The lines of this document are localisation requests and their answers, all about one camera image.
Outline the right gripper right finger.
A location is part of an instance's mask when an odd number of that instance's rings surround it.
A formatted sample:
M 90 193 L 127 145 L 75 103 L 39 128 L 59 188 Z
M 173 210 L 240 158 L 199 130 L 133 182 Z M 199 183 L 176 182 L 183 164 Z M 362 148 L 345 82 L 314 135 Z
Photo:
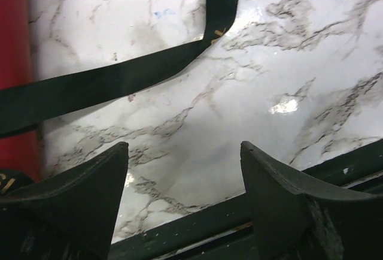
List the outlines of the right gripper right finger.
M 260 259 L 381 259 L 382 193 L 347 188 L 381 171 L 382 141 L 306 171 L 241 144 L 241 170 Z

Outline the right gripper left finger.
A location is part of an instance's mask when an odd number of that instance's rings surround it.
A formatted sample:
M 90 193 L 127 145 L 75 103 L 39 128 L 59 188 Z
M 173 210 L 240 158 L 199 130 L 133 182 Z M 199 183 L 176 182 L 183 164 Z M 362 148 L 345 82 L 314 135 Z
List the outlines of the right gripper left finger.
M 119 142 L 40 182 L 1 170 L 1 258 L 107 259 L 128 159 Z

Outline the black ribbon with gold text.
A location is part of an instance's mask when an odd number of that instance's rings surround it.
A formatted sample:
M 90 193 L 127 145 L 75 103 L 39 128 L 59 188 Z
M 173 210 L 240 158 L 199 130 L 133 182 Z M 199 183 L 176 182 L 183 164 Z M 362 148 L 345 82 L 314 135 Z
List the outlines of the black ribbon with gold text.
M 1 90 L 1 136 L 33 130 L 37 124 L 132 95 L 180 73 L 233 25 L 238 0 L 206 0 L 199 41 L 83 72 Z M 3 170 L 1 199 L 48 198 L 67 191 L 116 194 L 123 190 L 128 145 L 118 143 L 93 159 L 39 183 L 25 173 Z

